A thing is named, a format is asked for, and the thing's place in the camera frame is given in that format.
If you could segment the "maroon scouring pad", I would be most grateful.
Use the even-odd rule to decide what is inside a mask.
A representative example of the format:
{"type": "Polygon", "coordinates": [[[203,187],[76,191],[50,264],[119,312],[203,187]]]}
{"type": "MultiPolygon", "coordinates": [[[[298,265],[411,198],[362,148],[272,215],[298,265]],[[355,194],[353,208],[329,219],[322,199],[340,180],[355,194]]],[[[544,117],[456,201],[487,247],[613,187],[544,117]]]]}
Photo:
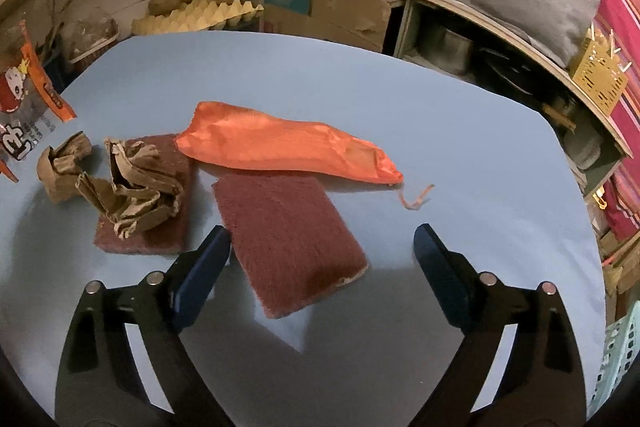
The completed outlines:
{"type": "Polygon", "coordinates": [[[81,194],[99,210],[93,244],[109,254],[177,254],[186,247],[193,161],[172,134],[104,141],[110,176],[82,176],[81,194]]]}
{"type": "Polygon", "coordinates": [[[213,192],[235,257],[270,319],[312,305],[369,268],[314,176],[228,173],[213,192]]]}

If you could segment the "small brown paper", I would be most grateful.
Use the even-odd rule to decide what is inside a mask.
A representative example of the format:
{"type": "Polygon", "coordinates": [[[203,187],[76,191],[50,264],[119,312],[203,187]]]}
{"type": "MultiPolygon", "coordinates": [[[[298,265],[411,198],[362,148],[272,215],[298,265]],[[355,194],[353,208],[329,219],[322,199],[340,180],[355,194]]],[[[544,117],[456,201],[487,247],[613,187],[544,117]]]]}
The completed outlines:
{"type": "Polygon", "coordinates": [[[66,202],[79,195],[76,182],[84,172],[81,163],[91,153],[92,144],[82,131],[71,135],[57,148],[48,146],[41,153],[36,173],[53,204],[66,202]]]}

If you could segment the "orange mesh bag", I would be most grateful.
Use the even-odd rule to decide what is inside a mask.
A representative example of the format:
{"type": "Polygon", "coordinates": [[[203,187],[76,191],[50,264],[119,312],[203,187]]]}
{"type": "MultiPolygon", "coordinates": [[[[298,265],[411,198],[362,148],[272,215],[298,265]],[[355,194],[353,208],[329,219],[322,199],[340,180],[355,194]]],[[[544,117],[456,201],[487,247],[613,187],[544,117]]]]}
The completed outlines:
{"type": "Polygon", "coordinates": [[[408,210],[420,209],[434,190],[427,185],[415,199],[408,199],[404,175],[372,142],[324,122],[283,119],[224,102],[198,103],[175,143],[183,155],[224,168],[320,173],[389,185],[408,210]]]}

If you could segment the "yellow egg tray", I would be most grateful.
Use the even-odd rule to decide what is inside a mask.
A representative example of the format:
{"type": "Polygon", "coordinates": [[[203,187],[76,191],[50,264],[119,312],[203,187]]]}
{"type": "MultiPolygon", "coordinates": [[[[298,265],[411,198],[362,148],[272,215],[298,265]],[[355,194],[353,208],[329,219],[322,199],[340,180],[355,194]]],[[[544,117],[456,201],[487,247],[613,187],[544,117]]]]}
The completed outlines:
{"type": "Polygon", "coordinates": [[[251,1],[193,0],[183,3],[168,15],[145,15],[133,20],[131,33],[135,36],[176,34],[202,30],[239,29],[256,22],[264,7],[251,1]]]}

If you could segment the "light blue plastic basket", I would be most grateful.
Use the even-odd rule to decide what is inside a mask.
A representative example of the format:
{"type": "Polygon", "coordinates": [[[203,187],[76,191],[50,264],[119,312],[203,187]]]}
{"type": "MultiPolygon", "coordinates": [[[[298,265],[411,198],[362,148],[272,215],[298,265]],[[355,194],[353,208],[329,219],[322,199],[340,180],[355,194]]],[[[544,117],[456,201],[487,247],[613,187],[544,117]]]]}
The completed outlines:
{"type": "Polygon", "coordinates": [[[611,398],[623,377],[630,371],[639,353],[639,307],[636,300],[621,319],[605,329],[602,363],[588,404],[587,417],[592,418],[611,398]]]}

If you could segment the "grey wooden shelf unit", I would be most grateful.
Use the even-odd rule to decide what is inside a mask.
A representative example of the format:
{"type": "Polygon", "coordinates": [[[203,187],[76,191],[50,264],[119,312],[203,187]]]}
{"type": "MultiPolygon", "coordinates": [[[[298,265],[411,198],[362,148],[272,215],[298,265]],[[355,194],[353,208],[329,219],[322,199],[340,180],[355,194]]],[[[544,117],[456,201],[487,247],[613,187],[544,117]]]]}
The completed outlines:
{"type": "Polygon", "coordinates": [[[585,199],[632,157],[614,119],[569,72],[460,1],[407,0],[394,55],[539,113],[559,139],[585,199]]]}

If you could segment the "cardboard box under basket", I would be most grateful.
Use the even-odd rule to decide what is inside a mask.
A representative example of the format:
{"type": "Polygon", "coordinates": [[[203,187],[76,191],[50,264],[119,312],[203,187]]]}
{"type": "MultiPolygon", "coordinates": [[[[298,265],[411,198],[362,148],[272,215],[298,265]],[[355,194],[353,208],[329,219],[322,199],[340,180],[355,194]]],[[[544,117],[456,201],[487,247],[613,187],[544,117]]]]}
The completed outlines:
{"type": "Polygon", "coordinates": [[[265,0],[264,28],[386,55],[395,52],[406,0],[265,0]]]}

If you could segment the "red snack wrapper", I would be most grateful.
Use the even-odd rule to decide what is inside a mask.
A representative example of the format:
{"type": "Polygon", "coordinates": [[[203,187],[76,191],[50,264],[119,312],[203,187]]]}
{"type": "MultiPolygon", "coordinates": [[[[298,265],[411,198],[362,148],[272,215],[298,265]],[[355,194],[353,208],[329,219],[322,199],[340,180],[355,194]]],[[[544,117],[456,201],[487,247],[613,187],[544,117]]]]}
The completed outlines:
{"type": "Polygon", "coordinates": [[[43,68],[26,20],[1,34],[1,176],[18,182],[15,170],[42,139],[56,128],[55,121],[76,118],[72,106],[43,68]]]}

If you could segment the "yellow chopstick basket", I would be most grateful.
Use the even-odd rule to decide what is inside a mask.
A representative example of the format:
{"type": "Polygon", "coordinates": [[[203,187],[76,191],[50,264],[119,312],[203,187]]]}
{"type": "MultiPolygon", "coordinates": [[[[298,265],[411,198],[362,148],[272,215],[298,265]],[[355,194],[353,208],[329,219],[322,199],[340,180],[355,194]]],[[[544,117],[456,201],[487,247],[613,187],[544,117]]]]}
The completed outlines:
{"type": "Polygon", "coordinates": [[[630,66],[631,63],[620,60],[615,32],[604,34],[591,24],[568,71],[589,100],[610,116],[627,87],[626,72],[630,66]]]}

